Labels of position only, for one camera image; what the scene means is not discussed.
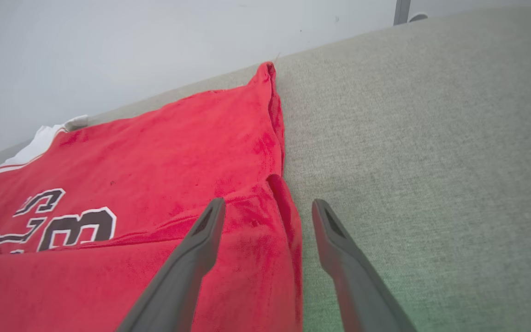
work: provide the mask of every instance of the white wall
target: white wall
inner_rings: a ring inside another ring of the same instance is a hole
[[[395,3],[0,0],[0,150],[40,125],[389,27]]]
[[[409,19],[418,13],[441,17],[480,8],[531,7],[531,0],[411,0]]]

